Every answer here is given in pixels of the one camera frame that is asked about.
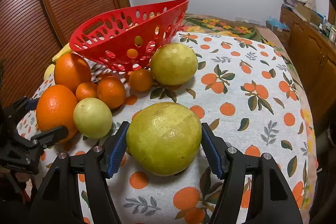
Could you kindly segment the large front orange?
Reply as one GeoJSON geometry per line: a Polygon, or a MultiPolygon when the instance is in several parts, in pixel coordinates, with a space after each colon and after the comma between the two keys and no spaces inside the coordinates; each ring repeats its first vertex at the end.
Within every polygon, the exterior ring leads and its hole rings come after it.
{"type": "Polygon", "coordinates": [[[44,91],[39,98],[36,118],[41,132],[58,126],[66,126],[68,135],[59,143],[64,143],[77,133],[74,123],[74,109],[78,101],[73,92],[63,85],[54,85],[44,91]]]}

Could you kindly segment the large orange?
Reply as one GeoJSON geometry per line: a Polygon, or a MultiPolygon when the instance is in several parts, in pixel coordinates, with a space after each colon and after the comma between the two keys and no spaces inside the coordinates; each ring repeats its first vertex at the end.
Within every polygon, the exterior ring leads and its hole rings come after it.
{"type": "Polygon", "coordinates": [[[75,53],[66,53],[56,62],[54,80],[56,85],[63,85],[73,93],[77,87],[91,81],[91,68],[88,63],[75,53]]]}
{"type": "Polygon", "coordinates": [[[66,126],[68,135],[59,143],[64,143],[77,133],[74,123],[74,109],[78,101],[73,92],[63,85],[54,85],[44,91],[39,98],[36,118],[41,132],[58,126],[66,126]]]}

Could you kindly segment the small tangerine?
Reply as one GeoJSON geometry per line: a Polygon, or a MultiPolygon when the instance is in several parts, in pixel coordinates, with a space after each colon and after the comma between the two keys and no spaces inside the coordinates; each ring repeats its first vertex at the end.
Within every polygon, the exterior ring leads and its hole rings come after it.
{"type": "Polygon", "coordinates": [[[137,92],[146,92],[153,86],[151,72],[146,69],[133,71],[129,76],[130,87],[137,92]]]}
{"type": "Polygon", "coordinates": [[[97,86],[98,98],[110,109],[120,107],[126,98],[126,90],[123,83],[114,76],[104,77],[97,86]]]}
{"type": "Polygon", "coordinates": [[[92,82],[81,83],[77,87],[75,95],[78,102],[86,98],[98,98],[97,85],[92,82]]]}

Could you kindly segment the large yellow-green guava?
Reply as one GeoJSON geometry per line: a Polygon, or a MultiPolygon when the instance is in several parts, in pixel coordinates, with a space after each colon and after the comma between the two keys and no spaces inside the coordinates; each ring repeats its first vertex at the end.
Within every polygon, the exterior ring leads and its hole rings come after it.
{"type": "Polygon", "coordinates": [[[141,110],[126,133],[127,148],[143,169],[156,176],[185,170],[198,154],[202,126],[197,115],[173,102],[141,110]]]}

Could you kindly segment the yellow plush pillow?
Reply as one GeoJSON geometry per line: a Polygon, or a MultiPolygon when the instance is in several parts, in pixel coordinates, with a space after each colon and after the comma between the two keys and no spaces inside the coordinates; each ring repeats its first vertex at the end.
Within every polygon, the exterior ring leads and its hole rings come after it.
{"type": "Polygon", "coordinates": [[[71,52],[72,50],[70,48],[70,44],[67,43],[54,57],[52,57],[52,63],[45,70],[44,77],[43,77],[44,81],[47,80],[50,77],[50,75],[54,72],[55,64],[60,59],[60,57],[62,57],[63,55],[67,53],[71,53],[71,52]]]}

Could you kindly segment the small green guava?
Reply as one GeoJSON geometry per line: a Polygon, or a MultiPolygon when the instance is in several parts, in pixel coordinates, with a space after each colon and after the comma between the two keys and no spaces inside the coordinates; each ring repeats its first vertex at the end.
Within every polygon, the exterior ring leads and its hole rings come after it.
{"type": "Polygon", "coordinates": [[[81,134],[90,139],[106,136],[113,125],[110,108],[97,98],[85,98],[75,107],[74,123],[81,134]]]}

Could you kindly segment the brown louvered wardrobe door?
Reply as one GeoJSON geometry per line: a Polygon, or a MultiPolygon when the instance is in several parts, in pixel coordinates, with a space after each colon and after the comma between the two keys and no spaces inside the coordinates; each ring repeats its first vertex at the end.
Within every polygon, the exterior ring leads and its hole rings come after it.
{"type": "Polygon", "coordinates": [[[1,0],[1,104],[32,96],[76,28],[129,0],[1,0]]]}

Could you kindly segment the orange print tablecloth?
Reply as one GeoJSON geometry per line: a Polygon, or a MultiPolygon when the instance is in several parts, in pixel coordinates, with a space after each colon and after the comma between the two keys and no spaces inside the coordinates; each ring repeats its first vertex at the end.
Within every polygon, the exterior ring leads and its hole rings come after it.
{"type": "MultiPolygon", "coordinates": [[[[308,223],[317,179],[313,122],[305,94],[282,49],[259,39],[179,32],[173,42],[194,50],[198,70],[179,86],[126,87],[113,128],[158,102],[177,102],[242,153],[270,153],[308,223]]],[[[207,223],[222,182],[203,152],[181,174],[158,177],[125,155],[108,186],[123,223],[207,223]]]]}

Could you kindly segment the red perforated plastic basket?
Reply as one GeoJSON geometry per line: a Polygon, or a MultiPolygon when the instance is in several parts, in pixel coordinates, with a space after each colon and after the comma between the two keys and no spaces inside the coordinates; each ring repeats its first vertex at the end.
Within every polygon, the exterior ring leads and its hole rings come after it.
{"type": "Polygon", "coordinates": [[[146,68],[180,28],[189,0],[127,7],[94,16],[70,38],[70,48],[116,72],[146,68]]]}

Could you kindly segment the wooden sideboard cabinet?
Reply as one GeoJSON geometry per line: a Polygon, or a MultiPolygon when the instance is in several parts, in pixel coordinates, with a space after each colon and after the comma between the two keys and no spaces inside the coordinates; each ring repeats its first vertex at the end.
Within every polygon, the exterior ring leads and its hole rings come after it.
{"type": "Polygon", "coordinates": [[[335,118],[335,46],[285,6],[280,22],[291,30],[286,51],[301,80],[319,135],[335,118]]]}

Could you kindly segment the blue plastic bag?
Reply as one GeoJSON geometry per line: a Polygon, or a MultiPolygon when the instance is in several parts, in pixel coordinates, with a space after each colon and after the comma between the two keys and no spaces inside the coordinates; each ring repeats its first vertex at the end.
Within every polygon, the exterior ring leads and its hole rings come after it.
{"type": "Polygon", "coordinates": [[[266,20],[266,27],[269,28],[271,31],[289,31],[290,29],[285,23],[281,23],[278,19],[269,17],[266,20]]]}

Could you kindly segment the floral bed sheet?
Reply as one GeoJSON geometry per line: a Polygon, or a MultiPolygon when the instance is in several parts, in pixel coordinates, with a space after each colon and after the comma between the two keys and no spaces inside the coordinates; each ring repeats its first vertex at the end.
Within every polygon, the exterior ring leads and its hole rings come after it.
{"type": "Polygon", "coordinates": [[[245,38],[267,44],[279,52],[285,51],[279,38],[270,29],[258,24],[230,21],[209,15],[186,14],[180,30],[245,38]]]}

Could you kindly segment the cardboard box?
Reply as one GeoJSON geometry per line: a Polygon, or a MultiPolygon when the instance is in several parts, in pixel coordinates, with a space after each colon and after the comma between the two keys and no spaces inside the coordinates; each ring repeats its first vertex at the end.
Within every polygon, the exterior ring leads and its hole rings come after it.
{"type": "Polygon", "coordinates": [[[314,25],[318,26],[323,24],[323,16],[319,15],[319,13],[315,12],[314,10],[302,5],[297,4],[296,6],[297,12],[302,15],[308,22],[313,23],[314,25]]]}

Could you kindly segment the stack of papers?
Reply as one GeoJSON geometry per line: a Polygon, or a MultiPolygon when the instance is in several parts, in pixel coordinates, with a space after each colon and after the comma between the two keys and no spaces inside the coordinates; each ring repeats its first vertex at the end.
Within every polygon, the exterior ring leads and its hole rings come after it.
{"type": "Polygon", "coordinates": [[[291,9],[296,9],[297,5],[306,5],[307,0],[283,0],[284,5],[290,7],[291,9]]]}

